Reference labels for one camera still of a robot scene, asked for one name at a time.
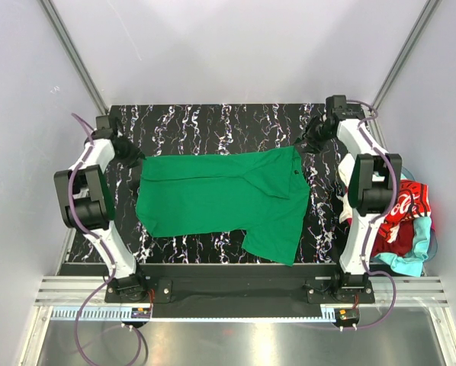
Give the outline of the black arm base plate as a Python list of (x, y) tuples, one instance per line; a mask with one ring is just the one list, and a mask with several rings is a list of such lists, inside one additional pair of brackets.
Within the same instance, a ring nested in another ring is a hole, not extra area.
[(143, 285), (107, 287), (108, 303), (153, 305), (155, 319), (310, 318), (320, 306), (372, 304), (368, 276), (336, 264), (142, 265)]

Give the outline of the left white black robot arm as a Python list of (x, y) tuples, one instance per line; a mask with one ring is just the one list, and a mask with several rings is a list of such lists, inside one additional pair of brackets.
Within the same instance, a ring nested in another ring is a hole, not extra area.
[(144, 154), (118, 133), (116, 118), (98, 116), (92, 127), (79, 115), (73, 113), (72, 117), (85, 131), (86, 141), (77, 161), (53, 176), (61, 217), (102, 257), (108, 269), (107, 291), (121, 300), (137, 302), (147, 294), (146, 276), (115, 226), (115, 203), (104, 173), (113, 161), (126, 168), (137, 167)]

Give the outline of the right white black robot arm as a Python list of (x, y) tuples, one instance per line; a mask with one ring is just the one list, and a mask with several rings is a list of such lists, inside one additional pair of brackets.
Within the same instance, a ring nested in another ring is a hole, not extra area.
[(365, 116), (357, 104), (344, 95), (329, 96), (324, 112), (312, 117), (295, 141), (302, 153), (315, 154), (336, 138), (355, 162), (348, 187), (352, 223), (327, 290), (337, 300), (371, 291), (372, 247), (380, 225), (397, 202), (402, 168), (401, 156), (386, 151), (366, 127), (368, 121), (377, 118), (377, 111), (366, 104), (369, 115)]

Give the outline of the green t shirt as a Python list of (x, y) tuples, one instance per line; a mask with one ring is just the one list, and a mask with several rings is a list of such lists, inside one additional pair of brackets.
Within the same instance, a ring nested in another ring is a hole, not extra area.
[(295, 146), (143, 161), (136, 216), (154, 238), (242, 230), (242, 248), (291, 266), (310, 188)]

